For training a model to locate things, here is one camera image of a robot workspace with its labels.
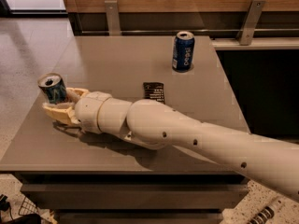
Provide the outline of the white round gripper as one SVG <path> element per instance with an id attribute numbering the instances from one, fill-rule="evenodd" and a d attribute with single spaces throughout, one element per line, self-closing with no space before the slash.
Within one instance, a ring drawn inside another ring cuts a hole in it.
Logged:
<path id="1" fill-rule="evenodd" d="M 89 133 L 99 134 L 98 114 L 102 104 L 111 98 L 108 93 L 90 92 L 82 88 L 67 88 L 67 103 L 42 105 L 46 115 L 62 124 L 69 126 L 80 125 L 81 129 Z"/>

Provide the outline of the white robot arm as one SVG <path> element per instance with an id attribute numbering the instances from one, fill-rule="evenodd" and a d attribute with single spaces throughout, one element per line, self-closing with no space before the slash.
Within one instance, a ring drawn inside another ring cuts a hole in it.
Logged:
<path id="1" fill-rule="evenodd" d="M 299 147 L 294 143 L 201 122 L 151 99 L 132 103 L 74 88 L 44 93 L 45 113 L 63 124 L 152 150 L 184 147 L 299 202 Z"/>

